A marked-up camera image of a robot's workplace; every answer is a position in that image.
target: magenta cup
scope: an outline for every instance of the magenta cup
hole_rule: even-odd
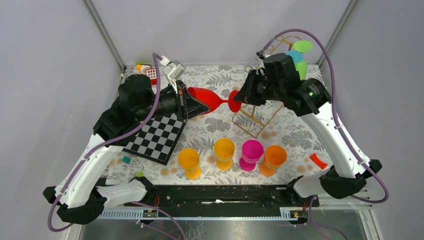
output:
[[[252,171],[256,167],[256,162],[264,154],[264,146],[258,140],[250,139],[241,148],[241,158],[238,162],[244,171]]]

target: floral tablecloth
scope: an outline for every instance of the floral tablecloth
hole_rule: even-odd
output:
[[[245,68],[242,65],[187,66],[181,80],[188,87],[208,88],[221,98],[227,99],[232,90],[242,87],[247,76]],[[309,65],[306,78],[322,80],[317,65]],[[268,101],[266,105],[256,108],[255,117],[266,123],[281,105],[281,102]],[[246,111],[252,109],[251,106],[243,107]],[[253,171],[242,170],[239,166],[241,148],[245,141],[252,139],[252,136],[232,122],[233,115],[228,106],[222,104],[210,114],[189,120],[166,166],[127,152],[120,152],[109,165],[106,183],[109,185],[126,183],[136,172],[143,171],[154,185],[286,184],[297,176],[322,171],[309,159],[314,153],[327,163],[328,167],[332,165],[328,153],[314,132],[291,110],[282,108],[257,139],[265,149],[271,145],[285,148],[288,155],[286,162],[271,177],[265,177],[259,172],[258,165],[263,158]],[[236,113],[234,121],[254,135],[261,129],[260,125],[241,112]],[[233,165],[226,171],[221,171],[215,164],[213,146],[220,138],[231,139],[236,147]],[[200,155],[202,173],[196,180],[187,179],[177,163],[178,154],[185,148],[193,148]],[[129,164],[123,163],[124,156],[131,158]]]

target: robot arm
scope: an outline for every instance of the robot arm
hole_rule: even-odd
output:
[[[310,126],[334,163],[323,173],[294,179],[287,188],[301,198],[328,193],[342,199],[359,192],[371,174],[358,163],[336,128],[337,116],[333,116],[331,96],[325,86],[314,78],[300,80],[291,56],[278,53],[259,57],[263,59],[263,68],[248,73],[234,100],[256,106],[264,105],[267,100],[283,102]],[[344,131],[364,164],[378,172],[382,168],[380,161],[370,160]]]
[[[186,85],[177,80],[184,72],[184,66],[175,61],[168,61],[164,65],[169,85],[156,93],[160,94],[160,97],[153,117],[176,114],[180,121],[185,122],[209,111],[208,106],[193,98]],[[59,185],[47,187],[43,192],[51,204],[61,195],[57,214],[63,222],[88,224],[105,208],[132,201],[146,201],[153,195],[155,187],[145,177],[135,177],[128,183],[114,186],[97,184],[104,169],[128,144],[128,139],[124,138],[111,145],[100,147],[89,159],[85,159],[86,154],[95,146],[134,129],[152,109],[155,94],[147,76],[142,74],[129,76],[119,86],[118,92],[119,97],[94,125],[88,145],[71,172]],[[79,170],[74,173],[79,165],[81,165]],[[61,193],[67,180],[71,178],[72,181],[65,192]]]

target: orange cup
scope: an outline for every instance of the orange cup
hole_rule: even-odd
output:
[[[265,177],[274,175],[287,160],[287,152],[278,145],[269,146],[265,150],[263,161],[259,164],[259,172]]]
[[[190,180],[195,180],[202,174],[200,156],[192,148],[186,148],[179,153],[178,164],[184,169],[185,176]]]
[[[236,145],[228,138],[221,138],[215,142],[213,152],[216,156],[216,166],[222,171],[226,171],[233,165],[234,151]]]

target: white wall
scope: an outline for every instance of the white wall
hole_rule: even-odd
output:
[[[1,1],[0,53],[0,239],[57,240],[42,192],[79,158],[120,71],[81,0]]]
[[[255,52],[289,28],[327,43],[349,0],[93,2],[123,60],[133,65],[151,61],[152,51],[182,64],[256,63]],[[315,49],[305,57],[315,63],[320,54]]]
[[[383,164],[390,198],[375,208],[385,240],[422,239],[423,12],[422,0],[359,1],[330,53],[339,115]],[[382,196],[375,181],[370,189]]]

